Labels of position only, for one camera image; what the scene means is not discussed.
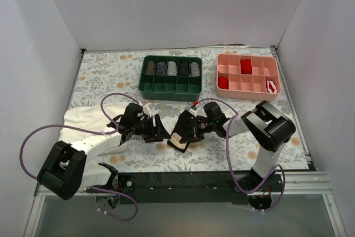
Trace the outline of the black underwear beige waistband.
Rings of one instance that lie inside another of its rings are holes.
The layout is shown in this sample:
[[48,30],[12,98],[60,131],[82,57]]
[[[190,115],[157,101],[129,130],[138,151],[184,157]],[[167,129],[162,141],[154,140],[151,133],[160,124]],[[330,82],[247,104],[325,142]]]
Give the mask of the black underwear beige waistband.
[[191,117],[192,114],[190,112],[188,112],[187,110],[183,111],[178,117],[178,120],[174,126],[170,139],[167,141],[168,146],[182,153],[184,153],[187,150],[190,144],[190,143],[180,143],[180,141],[181,138],[184,136],[184,134],[187,132],[187,125]]

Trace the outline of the pink divided organizer tray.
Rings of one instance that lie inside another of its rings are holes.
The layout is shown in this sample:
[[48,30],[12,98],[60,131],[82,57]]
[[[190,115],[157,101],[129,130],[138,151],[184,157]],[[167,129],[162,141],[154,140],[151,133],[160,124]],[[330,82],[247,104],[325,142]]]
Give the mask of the pink divided organizer tray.
[[[252,74],[241,74],[240,60],[251,59]],[[227,77],[228,90],[220,89],[218,77]],[[276,83],[277,93],[268,93],[266,80]],[[274,57],[222,53],[217,56],[216,95],[221,98],[274,101],[282,92],[277,61]]]

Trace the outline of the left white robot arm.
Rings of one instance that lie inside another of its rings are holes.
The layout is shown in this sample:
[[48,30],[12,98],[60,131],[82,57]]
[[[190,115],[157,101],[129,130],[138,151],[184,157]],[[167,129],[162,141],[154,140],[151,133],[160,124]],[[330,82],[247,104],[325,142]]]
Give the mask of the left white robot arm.
[[106,125],[104,132],[83,140],[56,142],[38,175],[37,182],[63,200],[70,199],[80,188],[93,190],[95,186],[111,193],[119,189],[119,172],[107,163],[87,166],[95,157],[112,152],[140,136],[146,143],[170,138],[158,114],[151,115],[148,106],[130,103],[123,114]]

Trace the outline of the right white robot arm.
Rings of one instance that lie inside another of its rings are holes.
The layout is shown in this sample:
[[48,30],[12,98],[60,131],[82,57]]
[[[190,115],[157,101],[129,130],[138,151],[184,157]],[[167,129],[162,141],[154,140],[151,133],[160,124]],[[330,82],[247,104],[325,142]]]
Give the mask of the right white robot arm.
[[268,101],[262,101],[243,115],[228,118],[219,106],[220,101],[211,99],[204,105],[205,115],[197,115],[196,105],[180,114],[171,141],[181,145],[200,142],[207,133],[229,141],[231,137],[250,132],[260,145],[257,159],[251,168],[252,187],[257,191],[271,185],[270,174],[274,171],[282,148],[296,131],[294,123]]

